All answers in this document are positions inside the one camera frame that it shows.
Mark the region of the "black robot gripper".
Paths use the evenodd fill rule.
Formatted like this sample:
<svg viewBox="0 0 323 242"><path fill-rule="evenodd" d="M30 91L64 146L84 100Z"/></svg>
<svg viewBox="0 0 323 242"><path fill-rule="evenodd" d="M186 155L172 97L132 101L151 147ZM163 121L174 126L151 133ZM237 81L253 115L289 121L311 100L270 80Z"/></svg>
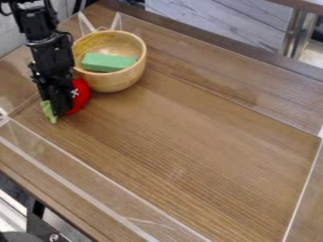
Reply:
<svg viewBox="0 0 323 242"><path fill-rule="evenodd" d="M58 116L66 115L74 108L72 43L70 33L31 35L27 39L34 56L34 61L28 65L32 82L36 84L42 99L51 100Z"/></svg>

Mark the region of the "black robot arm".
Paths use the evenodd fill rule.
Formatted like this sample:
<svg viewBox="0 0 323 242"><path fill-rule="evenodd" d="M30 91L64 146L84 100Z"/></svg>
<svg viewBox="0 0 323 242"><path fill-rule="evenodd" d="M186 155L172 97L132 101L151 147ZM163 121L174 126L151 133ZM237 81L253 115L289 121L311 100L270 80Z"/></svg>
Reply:
<svg viewBox="0 0 323 242"><path fill-rule="evenodd" d="M26 35L34 60L28 64L40 97L54 114L66 115L74 107L74 37L58 29L58 13L51 0L0 0L0 14L12 16Z"/></svg>

